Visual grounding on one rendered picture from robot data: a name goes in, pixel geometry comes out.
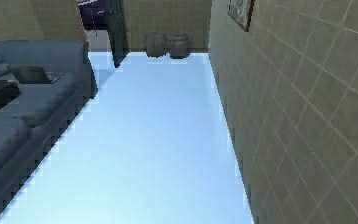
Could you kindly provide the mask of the dark green room door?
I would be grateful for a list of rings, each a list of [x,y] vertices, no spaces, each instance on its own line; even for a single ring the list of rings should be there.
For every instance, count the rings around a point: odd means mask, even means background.
[[[123,0],[105,0],[106,23],[114,66],[118,68],[130,52]]]

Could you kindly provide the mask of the grey blue sofa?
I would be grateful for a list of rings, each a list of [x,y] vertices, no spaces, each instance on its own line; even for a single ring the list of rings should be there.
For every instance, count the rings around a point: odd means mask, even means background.
[[[0,80],[20,89],[0,109],[1,214],[98,87],[77,40],[0,40]]]

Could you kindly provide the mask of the brown framed wall picture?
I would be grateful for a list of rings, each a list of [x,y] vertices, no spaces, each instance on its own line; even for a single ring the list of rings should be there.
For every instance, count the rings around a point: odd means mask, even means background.
[[[229,0],[228,15],[245,32],[249,31],[255,0]]]

